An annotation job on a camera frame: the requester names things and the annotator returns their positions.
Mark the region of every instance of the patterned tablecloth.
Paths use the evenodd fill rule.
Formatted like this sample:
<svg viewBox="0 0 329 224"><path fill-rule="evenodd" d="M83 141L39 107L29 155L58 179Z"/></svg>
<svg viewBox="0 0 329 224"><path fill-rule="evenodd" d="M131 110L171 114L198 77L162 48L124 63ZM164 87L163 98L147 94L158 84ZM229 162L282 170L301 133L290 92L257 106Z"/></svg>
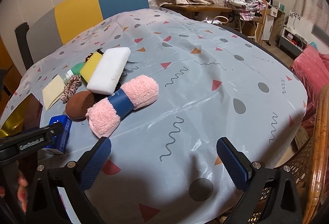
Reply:
<svg viewBox="0 0 329 224"><path fill-rule="evenodd" d="M37 62L0 126L29 93L42 103L42 89L90 52L121 46L131 49L135 62L122 83L145 74L160 90L155 103L129 114L111 135L112 153L86 191L106 223L215 218L241 195L217 156L218 138L228 137L251 161L273 167L305 114L302 83L257 46L170 10L146 9L108 18ZM43 109L41 126L64 109L61 101ZM63 166L96 141L86 120L74 122L66 154L40 162Z"/></svg>

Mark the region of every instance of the white sponge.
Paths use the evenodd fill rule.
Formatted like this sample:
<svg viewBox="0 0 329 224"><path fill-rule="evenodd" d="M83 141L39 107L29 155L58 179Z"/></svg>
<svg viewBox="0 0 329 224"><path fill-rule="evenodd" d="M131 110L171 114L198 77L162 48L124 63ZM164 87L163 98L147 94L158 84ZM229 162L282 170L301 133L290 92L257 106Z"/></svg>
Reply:
<svg viewBox="0 0 329 224"><path fill-rule="evenodd" d="M129 55L128 47L106 50L88 82L87 90L106 95L114 93Z"/></svg>

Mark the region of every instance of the brown makeup sponge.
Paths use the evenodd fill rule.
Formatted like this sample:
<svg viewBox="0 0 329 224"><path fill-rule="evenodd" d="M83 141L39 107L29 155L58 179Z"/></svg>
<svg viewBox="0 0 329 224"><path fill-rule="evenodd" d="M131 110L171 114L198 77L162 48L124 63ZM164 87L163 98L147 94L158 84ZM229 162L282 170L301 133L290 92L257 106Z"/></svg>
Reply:
<svg viewBox="0 0 329 224"><path fill-rule="evenodd" d="M94 102L94 94L90 91L75 93L66 103L65 112L72 120L84 119L87 109L92 107Z"/></svg>

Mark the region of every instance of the silver screw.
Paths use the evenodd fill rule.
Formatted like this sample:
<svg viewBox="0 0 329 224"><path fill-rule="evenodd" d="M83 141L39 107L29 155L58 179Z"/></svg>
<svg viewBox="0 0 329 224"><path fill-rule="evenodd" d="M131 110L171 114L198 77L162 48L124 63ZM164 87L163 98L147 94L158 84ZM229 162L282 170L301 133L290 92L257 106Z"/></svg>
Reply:
<svg viewBox="0 0 329 224"><path fill-rule="evenodd" d="M283 166L283 170L286 172L290 172L290 167L285 165L285 166Z"/></svg>
<svg viewBox="0 0 329 224"><path fill-rule="evenodd" d="M259 168L261 168L261 165L260 165L258 162L253 162L253 163L252 163L252 166L253 166L255 169L259 169Z"/></svg>
<svg viewBox="0 0 329 224"><path fill-rule="evenodd" d="M74 168L75 167L75 162L74 161L68 162L67 167L68 168Z"/></svg>
<svg viewBox="0 0 329 224"><path fill-rule="evenodd" d="M44 165L39 165L39 166L37 167L37 170L38 170L38 171L42 171L42 170L44 170Z"/></svg>

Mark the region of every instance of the blue gripper pad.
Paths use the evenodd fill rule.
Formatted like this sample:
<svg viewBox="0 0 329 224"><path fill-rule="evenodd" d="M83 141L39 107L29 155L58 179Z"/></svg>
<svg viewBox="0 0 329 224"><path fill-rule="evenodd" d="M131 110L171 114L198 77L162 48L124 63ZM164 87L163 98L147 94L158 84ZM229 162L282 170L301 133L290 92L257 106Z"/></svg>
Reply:
<svg viewBox="0 0 329 224"><path fill-rule="evenodd" d="M98 143L88 152L91 152L92 156L87 161L87 164L80 171L79 185L81 190L85 191L90 189L101 171L105 161L111 153L111 141L109 138L102 137Z"/></svg>
<svg viewBox="0 0 329 224"><path fill-rule="evenodd" d="M248 188L248 180L251 178L252 169L243 166L238 158L245 158L243 161L250 163L249 160L243 153L238 152L226 137L220 138L217 141L216 148L217 154L223 162L234 185L239 190L245 192Z"/></svg>

